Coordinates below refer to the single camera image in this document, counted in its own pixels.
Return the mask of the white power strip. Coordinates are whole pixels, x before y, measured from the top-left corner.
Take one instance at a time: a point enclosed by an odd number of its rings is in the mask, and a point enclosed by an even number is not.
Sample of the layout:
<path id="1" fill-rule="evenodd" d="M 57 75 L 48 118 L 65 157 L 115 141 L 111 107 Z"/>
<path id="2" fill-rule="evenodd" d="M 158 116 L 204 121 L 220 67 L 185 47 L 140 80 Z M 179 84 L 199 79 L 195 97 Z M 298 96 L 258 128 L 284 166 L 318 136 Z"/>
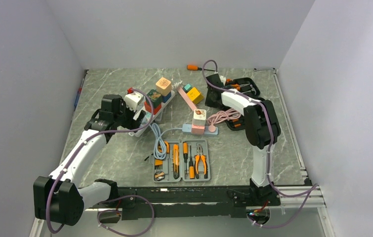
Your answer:
<path id="1" fill-rule="evenodd" d="M 175 96 L 175 92 L 172 90 L 171 91 L 171 98 L 166 103 L 162 102 L 156 109 L 154 109 L 153 105 L 152 105 L 152 102 L 151 102 L 151 99 L 148 97 L 148 95 L 145 96 L 144 93 L 142 93 L 142 94 L 144 95 L 144 98 L 143 98 L 142 102 L 140 103 L 137 111 L 140 111 L 144 107 L 145 110 L 150 112 L 152 116 L 151 116 L 151 119 L 147 123 L 142 123 L 141 118 L 140 118 L 140 121 L 138 121 L 138 122 L 140 122 L 139 128 L 136 131 L 130 131 L 128 133 L 130 136 L 135 136 L 135 137 L 141 136 L 146 131 L 146 129 L 153 122 L 155 122 L 155 121 L 152 121 L 153 115 L 155 115 L 156 112 L 159 111 L 161 108 L 165 109 Z"/>

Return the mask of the black tool case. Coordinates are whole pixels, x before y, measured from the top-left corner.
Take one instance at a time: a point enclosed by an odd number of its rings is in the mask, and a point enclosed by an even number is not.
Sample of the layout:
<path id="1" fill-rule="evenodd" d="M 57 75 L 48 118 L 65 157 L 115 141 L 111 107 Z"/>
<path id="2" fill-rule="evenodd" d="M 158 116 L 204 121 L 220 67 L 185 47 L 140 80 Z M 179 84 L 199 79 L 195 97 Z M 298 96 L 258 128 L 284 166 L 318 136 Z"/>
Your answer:
<path id="1" fill-rule="evenodd" d="M 256 83 L 251 78 L 239 78 L 231 79 L 233 83 L 230 85 L 232 89 L 237 90 L 238 92 L 256 100 L 264 101 L 265 99 L 260 97 L 260 90 L 257 87 Z M 244 130 L 246 127 L 244 109 L 237 110 L 230 106 L 224 105 L 221 109 L 227 113 L 231 113 L 229 118 L 225 120 L 227 127 L 232 131 Z"/>

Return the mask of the blue power strip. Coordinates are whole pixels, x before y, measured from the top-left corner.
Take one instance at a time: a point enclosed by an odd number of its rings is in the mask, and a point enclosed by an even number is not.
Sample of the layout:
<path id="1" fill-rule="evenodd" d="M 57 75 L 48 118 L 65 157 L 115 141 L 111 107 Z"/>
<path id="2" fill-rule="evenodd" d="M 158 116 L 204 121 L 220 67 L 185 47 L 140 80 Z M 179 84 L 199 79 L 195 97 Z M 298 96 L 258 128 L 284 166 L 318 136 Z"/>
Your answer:
<path id="1" fill-rule="evenodd" d="M 192 135 L 203 135 L 203 136 L 217 136 L 218 135 L 218 128 L 215 128 L 214 131 L 210 131 L 209 126 L 183 124 L 181 130 L 185 134 L 192 134 Z"/>

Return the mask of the grey tool tray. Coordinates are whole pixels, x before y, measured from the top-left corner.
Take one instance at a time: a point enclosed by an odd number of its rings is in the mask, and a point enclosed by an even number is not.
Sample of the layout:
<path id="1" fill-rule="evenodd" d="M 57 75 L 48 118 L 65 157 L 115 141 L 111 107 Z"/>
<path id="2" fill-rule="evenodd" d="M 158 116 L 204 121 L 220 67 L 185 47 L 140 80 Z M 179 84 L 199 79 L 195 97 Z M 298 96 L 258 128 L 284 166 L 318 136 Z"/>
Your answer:
<path id="1" fill-rule="evenodd" d="M 194 166 L 195 155 L 197 154 L 197 146 L 201 144 L 204 150 L 204 155 L 207 159 L 208 177 L 204 178 L 201 174 L 199 179 L 195 178 Z M 170 183 L 170 182 L 198 182 L 209 181 L 210 174 L 210 157 L 207 140 L 205 139 L 189 139 L 186 141 L 180 140 L 165 140 L 163 159 L 157 159 L 151 155 L 151 164 L 153 165 L 152 180 L 155 183 Z"/>

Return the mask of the pink power strip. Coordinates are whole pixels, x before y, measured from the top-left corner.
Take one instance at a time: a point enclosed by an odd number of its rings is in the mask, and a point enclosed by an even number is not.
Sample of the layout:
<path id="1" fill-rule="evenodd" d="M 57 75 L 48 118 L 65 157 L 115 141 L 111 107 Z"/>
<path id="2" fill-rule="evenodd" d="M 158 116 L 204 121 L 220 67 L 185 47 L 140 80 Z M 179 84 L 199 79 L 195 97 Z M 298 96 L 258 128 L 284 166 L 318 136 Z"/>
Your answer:
<path id="1" fill-rule="evenodd" d="M 183 98 L 183 100 L 186 102 L 186 104 L 189 106 L 189 108 L 194 112 L 197 109 L 197 106 L 191 101 L 191 99 L 188 97 L 188 95 L 183 90 L 182 86 L 179 86 L 177 88 L 177 91 L 179 95 Z"/>

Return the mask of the clear screw box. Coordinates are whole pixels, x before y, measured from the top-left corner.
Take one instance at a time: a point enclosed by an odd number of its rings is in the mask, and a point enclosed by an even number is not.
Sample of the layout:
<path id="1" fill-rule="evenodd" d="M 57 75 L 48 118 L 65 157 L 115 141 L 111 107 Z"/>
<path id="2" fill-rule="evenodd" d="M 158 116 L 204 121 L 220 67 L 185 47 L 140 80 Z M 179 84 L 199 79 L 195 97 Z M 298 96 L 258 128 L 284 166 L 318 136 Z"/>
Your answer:
<path id="1" fill-rule="evenodd" d="M 162 113 L 164 109 L 161 108 L 159 111 L 156 112 L 155 115 L 153 115 L 152 121 L 161 121 L 162 119 Z M 137 121 L 140 121 L 142 123 L 147 123 L 151 119 L 151 113 L 146 111 L 145 108 L 143 107 L 140 111 L 137 111 L 134 115 L 134 119 Z"/>

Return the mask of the pink cube plug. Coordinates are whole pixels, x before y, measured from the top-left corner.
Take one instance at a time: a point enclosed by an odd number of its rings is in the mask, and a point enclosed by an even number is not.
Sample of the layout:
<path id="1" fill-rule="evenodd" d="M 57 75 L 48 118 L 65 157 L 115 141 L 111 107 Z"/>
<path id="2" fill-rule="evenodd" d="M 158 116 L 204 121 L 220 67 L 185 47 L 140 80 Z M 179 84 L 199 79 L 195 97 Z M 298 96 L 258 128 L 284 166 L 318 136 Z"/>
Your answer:
<path id="1" fill-rule="evenodd" d="M 191 125 L 191 133 L 195 135 L 203 135 L 205 132 L 205 125 L 202 124 L 192 124 Z"/>

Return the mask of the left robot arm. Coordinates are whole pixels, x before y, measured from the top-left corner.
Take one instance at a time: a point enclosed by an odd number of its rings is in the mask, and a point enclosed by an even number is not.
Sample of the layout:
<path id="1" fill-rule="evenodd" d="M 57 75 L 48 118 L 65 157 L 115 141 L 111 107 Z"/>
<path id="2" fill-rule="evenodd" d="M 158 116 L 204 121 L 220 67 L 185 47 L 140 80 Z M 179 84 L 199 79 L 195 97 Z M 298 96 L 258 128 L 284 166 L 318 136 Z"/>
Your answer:
<path id="1" fill-rule="evenodd" d="M 124 97 L 106 94 L 101 107 L 85 124 L 82 135 L 64 161 L 47 177 L 38 177 L 33 184 L 35 217 L 49 224 L 75 225 L 84 210 L 98 203 L 113 207 L 119 192 L 115 181 L 97 179 L 80 188 L 82 177 L 96 155 L 122 127 L 122 132 L 137 132 L 143 128 L 146 113 L 139 104 L 145 95 L 138 91 Z"/>

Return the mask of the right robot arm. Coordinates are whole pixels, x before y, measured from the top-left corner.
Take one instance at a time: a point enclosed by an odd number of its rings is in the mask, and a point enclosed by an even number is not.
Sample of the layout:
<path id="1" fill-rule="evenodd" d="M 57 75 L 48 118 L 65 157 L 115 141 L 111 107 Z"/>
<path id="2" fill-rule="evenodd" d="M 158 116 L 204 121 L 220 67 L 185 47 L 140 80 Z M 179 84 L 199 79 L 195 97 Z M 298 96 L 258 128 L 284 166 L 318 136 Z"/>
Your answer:
<path id="1" fill-rule="evenodd" d="M 224 88 L 218 73 L 204 76 L 204 80 L 207 86 L 217 92 L 223 106 L 244 116 L 246 137 L 253 147 L 249 199 L 253 204 L 261 205 L 269 195 L 276 195 L 271 179 L 272 152 L 281 128 L 273 104 L 269 100 L 253 99 L 234 88 Z"/>

